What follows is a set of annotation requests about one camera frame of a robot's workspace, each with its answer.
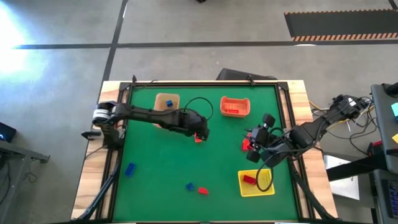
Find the floor mat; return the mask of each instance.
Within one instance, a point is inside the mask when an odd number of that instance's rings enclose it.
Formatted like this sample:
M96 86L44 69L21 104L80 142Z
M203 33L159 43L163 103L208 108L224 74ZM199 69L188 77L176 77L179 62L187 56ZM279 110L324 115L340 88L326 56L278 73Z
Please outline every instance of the floor mat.
M294 41L393 39L398 12L392 9L285 12Z

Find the concrete floor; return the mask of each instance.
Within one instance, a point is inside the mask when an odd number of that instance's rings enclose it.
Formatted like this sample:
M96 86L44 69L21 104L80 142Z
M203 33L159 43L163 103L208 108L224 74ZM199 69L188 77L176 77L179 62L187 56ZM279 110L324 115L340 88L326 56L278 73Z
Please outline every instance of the concrete floor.
M13 44L110 43L122 0L0 1ZM283 12L390 8L387 0L130 0L120 43L290 40ZM39 179L25 183L10 223L70 218L108 49L0 50L0 121L18 130L15 143L50 154L33 164ZM303 79L308 97L322 107L347 93L368 95L373 83L396 82L397 45L118 49L110 80L214 80L222 68L278 79ZM333 130L347 136L345 126ZM357 140L365 148L374 133ZM325 151L360 157L345 140L326 135ZM360 202L335 197L340 218L371 222L366 177Z

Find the wire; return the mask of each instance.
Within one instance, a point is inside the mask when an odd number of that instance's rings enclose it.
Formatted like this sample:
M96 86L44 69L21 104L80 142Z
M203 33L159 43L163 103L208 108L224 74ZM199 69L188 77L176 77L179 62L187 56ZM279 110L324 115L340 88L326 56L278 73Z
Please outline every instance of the wire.
M374 122L374 119L376 119L376 118L373 118L373 117L372 117L371 110L368 111L368 116L370 117L370 119L371 119L372 123L375 125L375 127L379 128L379 126Z
M191 99L191 100L188 101L188 103L184 106L184 110L187 110L188 105L189 105L192 101L194 101L194 100L205 100L207 103L209 103L209 105L210 105L210 107L211 107L211 114L210 114L210 116L209 116L206 120L207 120L207 121L210 120L210 118L213 116L214 108L213 108L213 105L211 104L210 100L207 100L207 99L204 98L204 97L198 96L198 97L195 97L195 98Z
M262 163L262 165L260 166L260 168L257 170L256 172L256 185L257 188L261 191L261 192L266 192L267 190L269 190L272 187L272 183L274 182L274 168L270 168L271 170L271 180L269 181L268 186L265 189L262 189L259 185L259 174L261 169L265 166L266 162L270 159L268 158L265 162Z
M5 176L4 181L1 185L1 188L4 186L4 183L6 182L6 179L8 179L8 185L7 185L7 190L6 193L4 194L4 196L2 197L2 199L0 200L0 205L3 203L3 201L6 199L7 195L8 195L8 191L10 191L10 187L11 187L11 177L10 177L10 162L7 160L7 176Z
M319 148L319 147L314 146L313 148L314 149L318 149L319 151L323 152L323 150L321 148Z
M271 128L270 130L269 130L269 134L272 134L274 131L280 131L282 134L284 133L284 130L282 129L282 128L280 128L280 127L274 127L274 128Z
M346 121L346 123L347 123L348 131L351 132L351 127L349 126L349 122Z
M95 149L95 150L92 151L91 153L87 154L87 155L85 156L85 159L87 159L87 157L91 156L92 154L96 153L98 150L104 148L105 146L106 146L106 145L103 145L103 146L101 146L101 147Z
M29 166L28 166L28 172L27 173L25 173L25 176L24 176L24 180L26 180L26 178L28 178L28 181L32 184L32 183L34 183L34 182L36 182L37 181L37 176L30 170L30 165L32 164L32 162L33 161L36 161L37 159L32 159L31 161L30 161L30 163L29 163Z
M126 129L126 128L127 128L127 125L125 125L125 124L120 124L120 125L116 126L115 129L118 129L118 128L120 128L120 127L123 127L124 129Z
M311 104L313 107L315 107L316 109L322 110L322 109L321 109L319 106L317 106L315 103L312 103L311 100L309 100L308 102L310 102L310 104Z
M363 114L365 114L367 111L369 111L370 107L371 107L371 104L369 104L369 106L367 108L365 108L365 110L363 110L362 113L359 114L357 120L355 121L355 124L357 121L359 121L359 119L362 117Z
M134 91L137 92L137 91L139 91L139 90L143 90L143 89L145 89L147 86L149 86L150 84L152 84L152 83L154 83L154 82L156 82L156 81L158 81L158 80L152 80L152 81L150 81L149 83L143 85L141 88L137 88L137 89L134 90Z
M339 138L339 139L345 139L345 140L349 140L349 138L346 138L346 137L341 137L341 136L337 136L337 135L335 135L335 134L331 133L329 130L327 130L327 132L328 132L329 134L331 134L332 136L336 137L336 138Z
M322 116L324 115L326 112L328 112L328 110L318 110L316 108L311 109L311 112L314 116Z
M355 135L357 135L357 134L360 134L360 136L365 136L365 135L368 135L368 134L371 134L371 133L375 132L375 131L377 130L377 127L376 127L376 126L374 127L374 130L373 130L373 131L371 131L371 132L369 132L369 133L366 133L366 134L363 134L363 133L366 131L366 129L369 127L370 124L371 124L371 122L368 120L368 121L367 121L367 125L365 126L365 128L364 128L361 132L352 134L352 135L349 137L349 139L348 139L348 140L349 140L349 143L350 143L356 150L358 150L359 152L361 152L362 154L364 154L364 155L366 155L366 156L368 156L368 154L367 154L366 152L362 151L358 146L356 146L356 145L353 143L353 137L354 137Z

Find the paper sheet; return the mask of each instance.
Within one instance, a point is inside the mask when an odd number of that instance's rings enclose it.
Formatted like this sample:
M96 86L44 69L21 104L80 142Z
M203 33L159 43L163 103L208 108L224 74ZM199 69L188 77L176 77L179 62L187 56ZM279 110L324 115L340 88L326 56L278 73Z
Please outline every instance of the paper sheet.
M350 162L334 156L324 156L323 160L325 161L326 169ZM330 182L330 188L333 194L359 200L358 176L332 181Z

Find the wooden table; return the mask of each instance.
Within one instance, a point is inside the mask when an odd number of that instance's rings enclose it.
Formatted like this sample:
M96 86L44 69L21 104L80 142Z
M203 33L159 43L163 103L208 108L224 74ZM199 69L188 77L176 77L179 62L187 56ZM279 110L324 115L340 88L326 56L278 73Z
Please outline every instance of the wooden table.
M179 81L179 82L213 82L213 81ZM241 81L218 81L218 82L241 82ZM297 125L304 122L312 121L312 114L310 105L308 103L308 96L305 90L303 80L285 80L275 82L287 82L289 85L290 98L293 106L295 122ZM119 95L119 86L121 81L107 81L103 83L98 102L102 101L116 101ZM285 120L287 127L290 127L289 112L285 101L284 93L281 92L282 104L284 109ZM102 144L102 139L92 140L87 147L87 154L99 148ZM314 193L320 203L326 210L337 217L337 211L333 196L331 194L329 180L326 174L325 165L323 163L322 153L316 149L311 149L303 155L305 170L307 173L308 182L311 191ZM83 170L80 176L80 183L76 193L75 204L73 206L71 218L79 217L86 209L86 207L93 201L96 194L101 187L101 179L103 177L104 165L106 160L106 149L101 149L92 154L90 159L87 159L83 164ZM302 204L303 215L308 216L306 209L305 197L301 189L299 189L300 201ZM107 217L109 206L109 195L105 197L103 207L103 218Z

